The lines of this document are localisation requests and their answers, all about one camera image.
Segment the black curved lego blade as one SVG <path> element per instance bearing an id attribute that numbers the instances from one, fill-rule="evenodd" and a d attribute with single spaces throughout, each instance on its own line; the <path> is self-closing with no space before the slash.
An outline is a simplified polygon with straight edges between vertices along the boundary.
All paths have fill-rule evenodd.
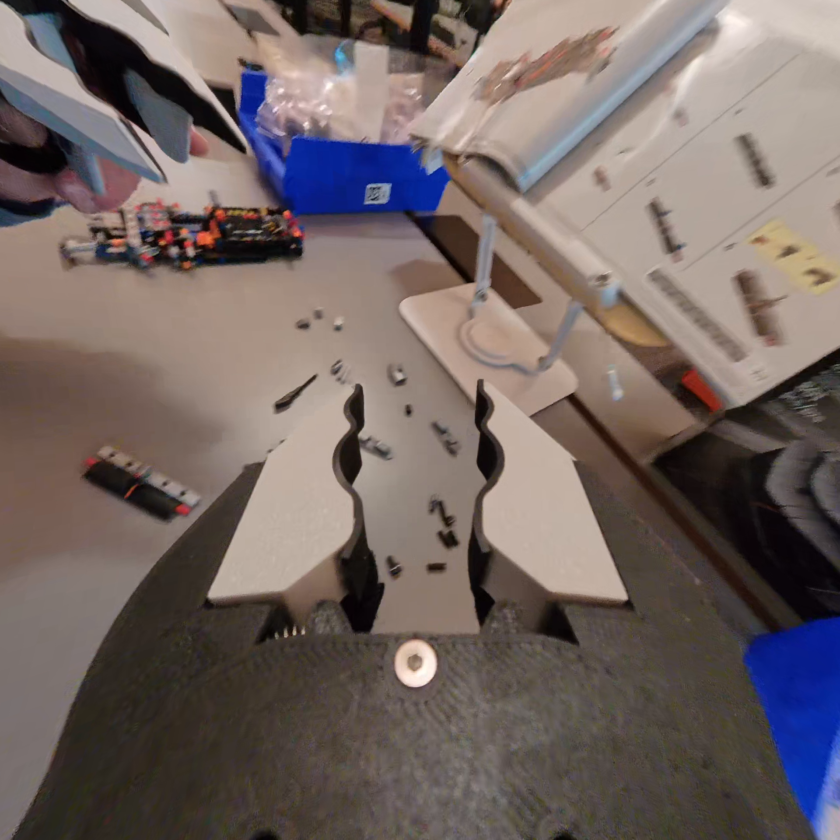
<path id="1" fill-rule="evenodd" d="M 293 404 L 300 398 L 300 396 L 319 378 L 318 374 L 313 374 L 306 381 L 290 390 L 285 395 L 275 400 L 273 411 L 276 414 L 284 413 L 290 409 Z"/>

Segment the black printed set box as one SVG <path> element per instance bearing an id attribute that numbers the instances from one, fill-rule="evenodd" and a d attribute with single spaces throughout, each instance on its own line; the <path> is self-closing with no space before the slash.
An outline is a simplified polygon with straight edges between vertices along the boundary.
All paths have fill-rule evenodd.
<path id="1" fill-rule="evenodd" d="M 653 467 L 799 618 L 838 617 L 837 351 Z"/>

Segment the person's left hand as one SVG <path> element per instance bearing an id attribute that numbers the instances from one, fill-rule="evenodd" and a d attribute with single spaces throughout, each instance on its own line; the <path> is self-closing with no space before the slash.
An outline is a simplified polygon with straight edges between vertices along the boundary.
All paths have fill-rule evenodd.
<path id="1" fill-rule="evenodd" d="M 8 101 L 1 104 L 1 196 L 59 198 L 82 213 L 117 208 L 140 177 L 50 131 Z"/>

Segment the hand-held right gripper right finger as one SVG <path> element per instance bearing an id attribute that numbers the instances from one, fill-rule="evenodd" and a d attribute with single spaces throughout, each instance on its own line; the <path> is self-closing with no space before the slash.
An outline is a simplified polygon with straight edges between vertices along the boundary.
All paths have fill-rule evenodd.
<path id="1" fill-rule="evenodd" d="M 475 422 L 485 480 L 469 536 L 476 605 L 630 603 L 576 459 L 484 380 Z"/>

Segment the blue cardboard box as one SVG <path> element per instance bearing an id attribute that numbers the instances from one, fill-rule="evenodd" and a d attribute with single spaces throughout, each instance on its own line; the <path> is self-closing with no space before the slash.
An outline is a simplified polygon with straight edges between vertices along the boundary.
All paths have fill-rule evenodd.
<path id="1" fill-rule="evenodd" d="M 814 835 L 838 839 L 838 616 L 756 637 L 743 661 Z"/>

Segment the black lego cylinder assembly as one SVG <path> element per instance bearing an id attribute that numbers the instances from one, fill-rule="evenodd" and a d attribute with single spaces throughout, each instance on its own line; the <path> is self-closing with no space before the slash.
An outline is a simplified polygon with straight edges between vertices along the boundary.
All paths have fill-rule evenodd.
<path id="1" fill-rule="evenodd" d="M 87 458 L 82 478 L 163 522 L 189 516 L 193 511 L 192 507 L 153 487 L 146 480 L 103 459 Z"/>

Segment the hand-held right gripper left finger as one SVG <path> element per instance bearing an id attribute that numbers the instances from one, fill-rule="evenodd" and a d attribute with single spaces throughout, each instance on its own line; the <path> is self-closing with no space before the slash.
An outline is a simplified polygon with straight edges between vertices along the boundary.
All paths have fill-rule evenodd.
<path id="1" fill-rule="evenodd" d="M 368 592 L 368 544 L 354 489 L 361 385 L 343 385 L 266 457 L 207 599 L 311 610 Z"/>

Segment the long grey lego beam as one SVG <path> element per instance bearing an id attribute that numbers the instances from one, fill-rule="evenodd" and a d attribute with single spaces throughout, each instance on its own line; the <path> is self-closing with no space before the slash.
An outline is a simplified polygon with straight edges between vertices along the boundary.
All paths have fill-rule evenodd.
<path id="1" fill-rule="evenodd" d="M 174 499 L 177 505 L 193 509 L 202 501 L 202 497 L 193 489 L 175 481 L 121 449 L 103 446 L 96 453 L 96 457 L 100 461 L 110 463 L 112 466 L 130 473 L 133 478 L 164 493 L 169 498 Z"/>

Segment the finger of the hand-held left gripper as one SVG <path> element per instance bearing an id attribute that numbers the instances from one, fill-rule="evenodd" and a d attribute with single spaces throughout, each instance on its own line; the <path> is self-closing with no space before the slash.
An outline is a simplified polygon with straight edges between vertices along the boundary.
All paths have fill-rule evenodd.
<path id="1" fill-rule="evenodd" d="M 236 120 L 143 2 L 65 2 L 65 38 L 88 89 L 173 161 L 196 154 L 196 129 L 246 153 Z"/>
<path id="2" fill-rule="evenodd" d="M 166 183 L 134 129 L 82 83 L 53 13 L 1 10 L 1 89 L 16 110 L 143 179 Z"/>

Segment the white book stand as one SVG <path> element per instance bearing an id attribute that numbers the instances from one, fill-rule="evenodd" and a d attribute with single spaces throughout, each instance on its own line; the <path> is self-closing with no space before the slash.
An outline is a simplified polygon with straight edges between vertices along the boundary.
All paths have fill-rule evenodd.
<path id="1" fill-rule="evenodd" d="M 447 172 L 482 212 L 473 283 L 405 298 L 399 312 L 468 397 L 491 384 L 525 414 L 572 395 L 578 379 L 560 359 L 576 320 L 587 312 L 618 339 L 645 347 L 667 337 L 623 299 L 623 277 L 561 220 L 549 220 L 487 162 L 445 153 Z M 502 231 L 566 292 L 570 302 L 546 344 L 491 288 Z"/>

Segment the blue box with code label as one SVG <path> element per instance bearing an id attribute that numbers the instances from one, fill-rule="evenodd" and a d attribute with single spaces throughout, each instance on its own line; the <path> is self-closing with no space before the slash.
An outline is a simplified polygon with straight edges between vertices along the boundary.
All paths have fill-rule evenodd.
<path id="1" fill-rule="evenodd" d="M 444 167 L 427 173 L 408 145 L 356 143 L 299 136 L 289 151 L 262 131 L 257 113 L 268 76 L 243 70 L 238 123 L 274 194 L 296 215 L 432 214 L 450 177 Z"/>

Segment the lego instruction book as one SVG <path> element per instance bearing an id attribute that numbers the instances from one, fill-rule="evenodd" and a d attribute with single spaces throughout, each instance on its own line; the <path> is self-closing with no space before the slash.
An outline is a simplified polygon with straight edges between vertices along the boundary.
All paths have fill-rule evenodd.
<path id="1" fill-rule="evenodd" d="M 734 408 L 838 350 L 838 86 L 838 2 L 512 2 L 411 135 Z"/>

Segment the lego car chassis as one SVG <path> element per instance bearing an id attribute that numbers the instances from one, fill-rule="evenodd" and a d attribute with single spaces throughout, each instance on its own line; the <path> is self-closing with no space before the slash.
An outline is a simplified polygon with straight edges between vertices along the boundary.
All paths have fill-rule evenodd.
<path id="1" fill-rule="evenodd" d="M 211 198 L 198 213 L 160 199 L 91 215 L 87 236 L 62 240 L 59 256 L 67 268 L 96 263 L 181 272 L 302 257 L 305 231 L 290 210 L 224 206 Z"/>

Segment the clear plastic bags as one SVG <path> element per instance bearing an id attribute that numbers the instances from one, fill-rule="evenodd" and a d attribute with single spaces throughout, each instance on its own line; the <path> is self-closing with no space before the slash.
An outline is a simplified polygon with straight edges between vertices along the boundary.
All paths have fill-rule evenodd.
<path id="1" fill-rule="evenodd" d="M 297 137 L 407 145 L 434 100 L 433 61 L 365 40 L 258 35 L 267 76 L 258 130 L 289 148 Z"/>

